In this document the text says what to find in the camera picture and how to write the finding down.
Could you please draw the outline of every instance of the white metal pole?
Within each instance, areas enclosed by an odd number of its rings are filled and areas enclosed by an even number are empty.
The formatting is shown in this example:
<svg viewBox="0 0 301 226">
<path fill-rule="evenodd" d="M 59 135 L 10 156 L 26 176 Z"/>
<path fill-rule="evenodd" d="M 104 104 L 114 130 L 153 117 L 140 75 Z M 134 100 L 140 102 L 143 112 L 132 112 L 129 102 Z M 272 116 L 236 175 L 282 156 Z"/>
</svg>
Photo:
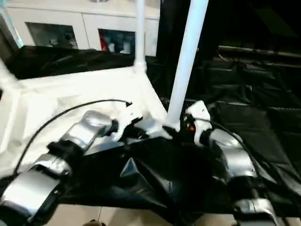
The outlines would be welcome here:
<svg viewBox="0 0 301 226">
<path fill-rule="evenodd" d="M 209 0 L 191 0 L 166 124 L 180 129 L 180 115 Z"/>
<path fill-rule="evenodd" d="M 145 0 L 137 0 L 137 28 L 135 33 L 135 62 L 136 70 L 146 70 L 144 53 L 145 30 Z"/>
</svg>

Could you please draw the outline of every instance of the black cable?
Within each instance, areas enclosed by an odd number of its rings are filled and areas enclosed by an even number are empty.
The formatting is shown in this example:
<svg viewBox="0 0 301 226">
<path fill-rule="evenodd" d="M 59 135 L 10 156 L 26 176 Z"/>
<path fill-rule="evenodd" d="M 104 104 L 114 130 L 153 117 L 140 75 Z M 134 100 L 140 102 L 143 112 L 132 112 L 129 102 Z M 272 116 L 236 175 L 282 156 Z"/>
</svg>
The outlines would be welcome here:
<svg viewBox="0 0 301 226">
<path fill-rule="evenodd" d="M 225 131 L 226 133 L 228 133 L 229 135 L 231 135 L 232 137 L 234 137 L 238 142 L 239 144 L 243 147 L 243 149 L 248 153 L 253 165 L 254 165 L 254 169 L 255 169 L 255 172 L 258 176 L 258 178 L 261 180 L 261 182 L 264 184 L 263 182 L 263 177 L 262 175 L 260 174 L 260 170 L 259 170 L 259 166 L 258 166 L 258 163 L 256 162 L 255 158 L 253 157 L 250 149 L 248 149 L 246 147 L 246 145 L 240 140 L 240 138 L 234 134 L 233 132 L 231 132 L 230 130 L 228 130 L 227 128 L 225 128 L 224 126 L 222 126 L 221 124 L 219 123 L 216 123 L 214 121 L 211 121 L 211 120 L 207 120 L 207 119 L 201 119 L 201 118 L 194 118 L 194 120 L 201 120 L 201 121 L 206 121 L 206 122 L 209 122 L 211 123 L 213 126 L 215 126 L 216 128 L 218 129 L 221 129 L 223 131 Z M 299 215 L 301 216 L 301 209 L 297 203 L 297 201 L 295 200 L 294 198 L 294 193 L 293 191 L 290 189 L 290 187 L 287 185 L 287 183 L 285 182 L 285 180 L 283 179 L 283 177 L 280 175 L 280 173 L 277 171 L 277 169 L 268 161 L 266 160 L 266 163 L 269 165 L 270 169 L 275 173 L 275 175 L 278 177 L 278 179 L 280 180 L 281 184 L 283 185 L 283 187 L 288 191 L 289 193 L 289 196 L 290 196 L 290 200 L 292 202 L 292 204 L 296 207 Z"/>
<path fill-rule="evenodd" d="M 77 106 L 74 106 L 74 107 L 71 107 L 71 108 L 68 108 L 67 110 L 57 114 L 56 116 L 54 116 L 53 118 L 51 118 L 50 120 L 48 120 L 47 122 L 45 122 L 35 133 L 34 135 L 31 137 L 31 139 L 29 140 L 28 144 L 26 145 L 25 149 L 23 150 L 23 153 L 18 161 L 18 164 L 16 165 L 15 167 L 15 170 L 14 170 L 14 175 L 17 175 L 18 174 L 18 169 L 22 163 L 22 160 L 24 159 L 27 151 L 28 151 L 28 148 L 30 147 L 30 145 L 33 143 L 33 141 L 35 140 L 35 138 L 37 137 L 37 135 L 47 126 L 49 125 L 50 123 L 52 123 L 55 119 L 61 117 L 62 115 L 72 111 L 72 110 L 75 110 L 77 108 L 80 108 L 80 107 L 84 107 L 84 106 L 87 106 L 87 105 L 92 105 L 92 104 L 96 104 L 96 103 L 101 103 L 101 102 L 122 102 L 122 103 L 126 103 L 127 106 L 131 105 L 130 102 L 126 101 L 126 100 L 119 100 L 119 99 L 106 99 L 106 100 L 95 100 L 95 101 L 91 101 L 91 102 L 86 102 L 84 104 L 80 104 L 80 105 L 77 105 Z"/>
</svg>

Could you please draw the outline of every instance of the silver metal plate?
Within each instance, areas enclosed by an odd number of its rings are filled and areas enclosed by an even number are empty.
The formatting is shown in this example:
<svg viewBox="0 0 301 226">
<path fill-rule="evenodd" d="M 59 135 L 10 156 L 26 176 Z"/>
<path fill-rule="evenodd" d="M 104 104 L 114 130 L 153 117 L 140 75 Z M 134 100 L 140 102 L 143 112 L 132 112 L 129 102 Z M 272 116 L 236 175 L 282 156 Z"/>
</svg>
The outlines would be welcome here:
<svg viewBox="0 0 301 226">
<path fill-rule="evenodd" d="M 58 184 L 59 180 L 32 169 L 20 174 L 7 187 L 1 205 L 16 207 L 33 217 Z"/>
</svg>

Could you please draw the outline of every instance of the shelf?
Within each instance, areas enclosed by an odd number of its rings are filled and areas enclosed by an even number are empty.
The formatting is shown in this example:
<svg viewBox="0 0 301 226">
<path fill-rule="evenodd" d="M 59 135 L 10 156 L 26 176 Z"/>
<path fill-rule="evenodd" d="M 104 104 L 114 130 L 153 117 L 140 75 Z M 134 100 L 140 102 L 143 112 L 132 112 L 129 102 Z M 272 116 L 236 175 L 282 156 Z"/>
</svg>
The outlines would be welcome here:
<svg viewBox="0 0 301 226">
<path fill-rule="evenodd" d="M 136 16 L 135 0 L 108 0 L 91 2 L 90 0 L 8 0 L 8 8 L 32 8 L 55 11 L 103 14 L 111 16 Z M 158 20 L 160 17 L 160 0 L 146 0 L 145 17 Z"/>
</svg>

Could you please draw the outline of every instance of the white frame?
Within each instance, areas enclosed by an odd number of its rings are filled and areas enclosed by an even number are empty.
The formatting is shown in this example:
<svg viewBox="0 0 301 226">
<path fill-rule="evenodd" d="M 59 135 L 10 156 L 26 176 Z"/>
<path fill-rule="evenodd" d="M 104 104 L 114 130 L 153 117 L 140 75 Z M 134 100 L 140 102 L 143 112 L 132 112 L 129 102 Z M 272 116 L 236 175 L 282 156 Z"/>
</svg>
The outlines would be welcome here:
<svg viewBox="0 0 301 226">
<path fill-rule="evenodd" d="M 26 25 L 26 22 L 30 22 L 39 24 L 70 25 L 73 27 L 73 32 L 79 49 L 89 49 L 86 29 L 81 13 L 29 8 L 7 8 L 7 11 L 12 18 L 13 24 L 20 34 L 24 45 L 35 46 L 32 35 Z"/>
</svg>

